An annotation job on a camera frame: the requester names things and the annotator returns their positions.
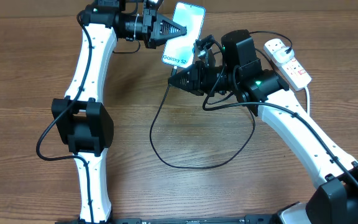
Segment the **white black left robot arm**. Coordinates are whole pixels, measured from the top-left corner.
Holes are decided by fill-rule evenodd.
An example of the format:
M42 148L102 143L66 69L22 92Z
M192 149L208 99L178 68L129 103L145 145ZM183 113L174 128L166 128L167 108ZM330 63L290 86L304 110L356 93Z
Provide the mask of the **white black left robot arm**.
M45 161L40 146L57 127L78 170L81 212L75 223L112 223L108 196L106 159L114 136L114 122L103 104L104 83L118 39L136 41L148 49L184 36L187 29L158 13L161 1L144 1L143 11L126 12L125 1L93 1L76 20L82 29L82 44L75 74L62 99L53 99L53 121L37 141L35 151Z

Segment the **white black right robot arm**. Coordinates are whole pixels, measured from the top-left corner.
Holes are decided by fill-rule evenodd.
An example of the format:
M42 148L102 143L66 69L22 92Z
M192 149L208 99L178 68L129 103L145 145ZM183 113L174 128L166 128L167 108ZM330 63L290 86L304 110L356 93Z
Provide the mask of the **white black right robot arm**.
M271 215L247 215L246 223L358 223L358 161L343 151L299 104L293 89L306 72L295 62L282 35L265 44L271 70L261 66L252 33L235 30L219 45L220 67L214 64L212 36L195 43L200 58L172 75L169 84L198 96L231 92L267 123L303 164L315 187L306 203L293 203Z

